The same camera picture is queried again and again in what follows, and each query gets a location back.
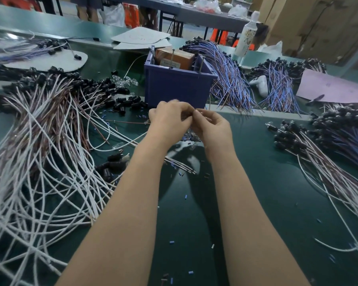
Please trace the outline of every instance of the person's right hand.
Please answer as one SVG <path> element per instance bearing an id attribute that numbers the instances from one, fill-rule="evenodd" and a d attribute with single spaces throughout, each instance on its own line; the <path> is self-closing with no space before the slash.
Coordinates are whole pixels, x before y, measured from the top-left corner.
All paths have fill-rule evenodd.
<path id="1" fill-rule="evenodd" d="M 203 142 L 210 163 L 235 152 L 229 122 L 215 111 L 196 109 L 191 128 Z"/>

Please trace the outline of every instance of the floor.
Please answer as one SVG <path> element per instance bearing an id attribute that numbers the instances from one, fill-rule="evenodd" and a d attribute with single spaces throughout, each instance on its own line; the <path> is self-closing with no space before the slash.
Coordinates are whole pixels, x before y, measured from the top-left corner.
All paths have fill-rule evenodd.
<path id="1" fill-rule="evenodd" d="M 59 15 L 56 1 L 53 0 L 53 3 L 54 3 L 54 9 L 56 11 L 56 14 Z M 72 3 L 66 2 L 66 1 L 60 1 L 60 4 L 61 4 L 62 13 L 65 18 L 78 18 L 75 4 L 72 4 Z M 100 19 L 100 22 L 102 22 L 102 17 L 99 13 L 100 11 L 101 10 L 98 11 L 98 18 Z M 163 20 L 163 23 L 162 23 L 162 31 L 163 32 L 167 32 L 167 30 L 170 26 L 170 23 L 171 22 L 168 20 Z M 203 27 L 203 26 L 184 24 L 182 37 L 187 40 L 191 40 L 192 38 L 198 37 L 198 36 L 203 38 L 204 32 L 205 32 L 205 27 Z M 208 30 L 207 39 L 211 37 L 211 34 L 212 34 L 212 28 L 210 28 Z"/>

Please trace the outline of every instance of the green work surface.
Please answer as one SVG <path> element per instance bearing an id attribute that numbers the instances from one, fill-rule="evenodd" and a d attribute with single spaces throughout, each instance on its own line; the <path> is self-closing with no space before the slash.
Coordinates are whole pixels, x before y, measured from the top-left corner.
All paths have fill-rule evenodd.
<path id="1" fill-rule="evenodd" d="M 31 30 L 35 33 L 64 37 L 99 37 L 105 43 L 111 42 L 110 37 L 127 30 L 4 6 L 0 6 L 0 28 L 19 30 L 19 33 L 20 30 Z M 174 47 L 180 47 L 185 40 L 172 37 L 170 42 Z M 135 58 L 140 56 L 77 42 L 72 42 L 72 47 L 89 55 L 87 64 L 81 69 L 81 75 L 97 80 L 110 76 L 110 71 L 114 69 L 123 77 Z M 225 49 L 231 54 L 233 50 L 230 47 Z M 249 52 L 243 65 L 256 66 L 267 58 L 268 55 L 265 53 Z M 143 95 L 144 92 L 144 61 L 144 57 L 139 58 L 128 73 L 129 77 L 137 79 L 140 83 L 138 87 L 131 89 L 137 95 Z M 328 70 L 330 74 L 334 74 L 338 67 L 329 67 Z M 358 82 L 356 72 L 352 73 L 352 78 Z M 353 243 L 328 199 L 306 181 L 295 157 L 274 150 L 272 134 L 266 130 L 264 124 L 274 121 L 275 125 L 278 125 L 281 120 L 236 114 L 223 115 L 231 124 L 236 153 L 264 210 L 307 278 L 315 281 L 312 285 L 358 285 L 358 254 L 333 252 L 313 240 L 313 237 L 316 237 L 338 248 L 345 248 L 348 247 L 348 243 Z M 136 114 L 130 112 L 124 118 L 108 113 L 107 118 L 141 121 Z M 0 114 L 0 139 L 11 126 L 12 120 L 10 115 Z M 145 125 L 111 125 L 116 125 L 119 131 L 129 138 L 136 138 L 146 130 Z M 91 132 L 93 139 L 98 139 L 97 135 Z M 162 275 L 169 273 L 174 278 L 174 285 L 225 286 L 228 285 L 228 279 L 211 167 L 206 161 L 202 147 L 198 146 L 191 151 L 188 144 L 182 145 L 186 147 L 171 149 L 177 151 L 173 158 L 193 166 L 198 174 L 186 173 L 181 177 L 177 170 L 169 165 L 163 165 L 157 239 L 149 285 L 160 285 Z M 127 150 L 132 153 L 131 147 L 127 147 Z M 105 157 L 104 154 L 94 154 L 98 163 L 103 162 Z M 343 166 L 358 176 L 354 167 L 345 163 Z M 211 174 L 209 179 L 204 178 L 205 173 Z M 357 229 L 355 235 L 358 236 L 358 221 L 347 211 L 343 212 L 348 216 L 349 225 Z M 88 229 L 79 228 L 48 250 L 56 258 L 67 262 Z M 336 264 L 329 260 L 329 254 L 336 257 Z M 194 271 L 194 274 L 189 275 L 188 271 Z M 32 276 L 32 269 L 27 269 L 27 275 Z M 40 276 L 41 285 L 53 285 L 57 279 L 45 269 Z M 0 285 L 7 282 L 0 277 Z"/>

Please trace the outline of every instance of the bottle cap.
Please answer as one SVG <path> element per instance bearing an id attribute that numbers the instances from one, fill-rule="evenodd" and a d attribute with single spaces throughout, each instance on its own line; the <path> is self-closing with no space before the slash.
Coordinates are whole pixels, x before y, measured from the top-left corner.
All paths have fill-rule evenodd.
<path id="1" fill-rule="evenodd" d="M 254 12 L 252 13 L 252 16 L 251 16 L 251 21 L 252 21 L 252 22 L 257 22 L 259 16 L 260 16 L 260 12 L 259 12 L 259 11 L 254 11 Z"/>

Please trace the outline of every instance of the blue plastic box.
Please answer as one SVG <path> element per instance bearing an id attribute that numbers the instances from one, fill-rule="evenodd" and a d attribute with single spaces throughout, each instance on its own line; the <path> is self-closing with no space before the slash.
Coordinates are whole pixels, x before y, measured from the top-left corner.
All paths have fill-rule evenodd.
<path id="1" fill-rule="evenodd" d="M 145 102 L 148 106 L 156 107 L 160 101 L 177 99 L 188 102 L 194 108 L 204 108 L 213 81 L 218 78 L 204 57 L 198 54 L 195 72 L 155 65 L 153 52 L 154 46 L 151 47 L 145 62 Z"/>

